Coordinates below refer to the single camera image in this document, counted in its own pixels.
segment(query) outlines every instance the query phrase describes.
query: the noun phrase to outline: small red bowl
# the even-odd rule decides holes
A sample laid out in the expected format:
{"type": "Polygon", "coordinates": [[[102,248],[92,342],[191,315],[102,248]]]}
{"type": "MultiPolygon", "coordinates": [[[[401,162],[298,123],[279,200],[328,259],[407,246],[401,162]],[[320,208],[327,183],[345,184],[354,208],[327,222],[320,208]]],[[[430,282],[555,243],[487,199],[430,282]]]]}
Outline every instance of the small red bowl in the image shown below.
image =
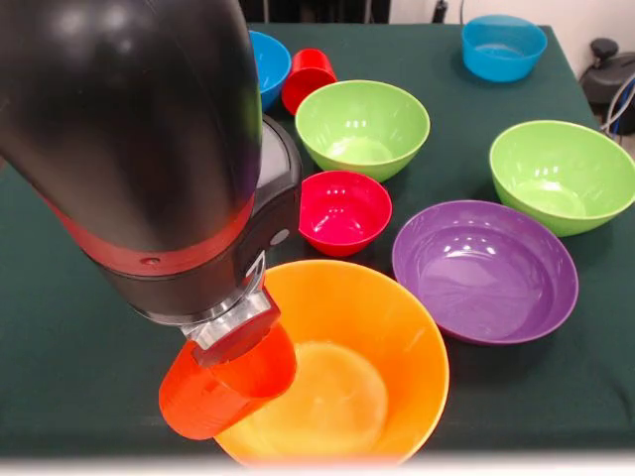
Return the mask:
{"type": "Polygon", "coordinates": [[[354,172],[322,172],[302,182],[300,233],[326,255],[363,250],[384,231],[393,213],[386,189],[354,172]]]}

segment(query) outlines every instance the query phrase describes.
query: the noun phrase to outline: white wall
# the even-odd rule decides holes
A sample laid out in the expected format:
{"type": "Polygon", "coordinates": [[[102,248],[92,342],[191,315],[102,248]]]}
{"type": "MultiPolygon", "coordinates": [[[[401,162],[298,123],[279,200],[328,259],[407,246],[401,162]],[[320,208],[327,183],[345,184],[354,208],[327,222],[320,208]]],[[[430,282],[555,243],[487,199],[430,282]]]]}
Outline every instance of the white wall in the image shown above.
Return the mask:
{"type": "MultiPolygon", "coordinates": [[[[458,23],[460,0],[446,1],[445,22],[458,23]]],[[[392,0],[390,23],[429,23],[436,3],[392,0]]],[[[590,64],[588,44],[595,38],[609,37],[620,51],[635,51],[635,0],[465,0],[465,22],[495,13],[551,25],[576,75],[590,64]]]]}

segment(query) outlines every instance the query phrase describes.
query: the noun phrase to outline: table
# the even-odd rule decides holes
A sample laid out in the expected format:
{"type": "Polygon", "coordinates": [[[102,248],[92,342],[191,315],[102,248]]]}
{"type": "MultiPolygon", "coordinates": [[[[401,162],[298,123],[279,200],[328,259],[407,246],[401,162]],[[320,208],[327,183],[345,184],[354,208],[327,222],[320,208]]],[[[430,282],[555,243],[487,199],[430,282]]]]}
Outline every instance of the table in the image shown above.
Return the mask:
{"type": "MultiPolygon", "coordinates": [[[[292,53],[323,49],[339,79],[390,82],[428,108],[428,142],[385,182],[395,205],[389,227],[351,259],[389,275],[392,241],[414,213],[445,200],[496,200],[487,152],[503,129],[530,119],[596,126],[549,28],[536,70],[507,85],[464,69],[454,26],[253,28],[292,53]]],[[[282,106],[270,114],[300,145],[282,106]]],[[[305,174],[316,172],[301,150],[305,174]]],[[[555,334],[504,348],[446,340],[449,398],[427,452],[635,447],[634,218],[631,209],[564,240],[580,295],[555,334]]],[[[270,262],[318,256],[295,237],[270,262]]],[[[135,315],[10,168],[0,174],[0,316],[0,455],[222,454],[161,419],[158,388],[183,338],[135,315]]]]}

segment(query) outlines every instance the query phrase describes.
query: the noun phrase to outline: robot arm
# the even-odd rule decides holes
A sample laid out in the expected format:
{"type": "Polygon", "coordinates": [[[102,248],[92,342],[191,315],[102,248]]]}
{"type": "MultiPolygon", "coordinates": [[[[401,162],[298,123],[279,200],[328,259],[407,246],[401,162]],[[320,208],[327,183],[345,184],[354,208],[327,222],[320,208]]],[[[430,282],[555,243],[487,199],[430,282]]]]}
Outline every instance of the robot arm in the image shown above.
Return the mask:
{"type": "Polygon", "coordinates": [[[6,1],[0,36],[0,155],[140,313],[211,362],[253,346],[301,174],[291,153],[263,182],[263,131],[289,139],[263,127],[238,3],[6,1]],[[238,328],[245,344],[222,345],[238,328]]]}

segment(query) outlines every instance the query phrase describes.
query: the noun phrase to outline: red cup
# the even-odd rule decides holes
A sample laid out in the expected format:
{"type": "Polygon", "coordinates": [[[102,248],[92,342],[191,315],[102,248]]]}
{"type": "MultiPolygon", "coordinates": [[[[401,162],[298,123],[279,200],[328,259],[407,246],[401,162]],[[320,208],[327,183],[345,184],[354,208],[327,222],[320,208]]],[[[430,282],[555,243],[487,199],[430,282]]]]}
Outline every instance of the red cup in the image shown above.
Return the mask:
{"type": "Polygon", "coordinates": [[[294,344],[279,322],[250,351],[227,363],[199,365],[188,341],[159,391],[166,423],[189,439],[209,439],[283,394],[296,375],[294,344]]]}
{"type": "Polygon", "coordinates": [[[314,48],[301,50],[291,64],[291,72],[282,89],[282,102],[295,116],[309,94],[334,82],[337,82],[337,77],[324,52],[314,48]]]}

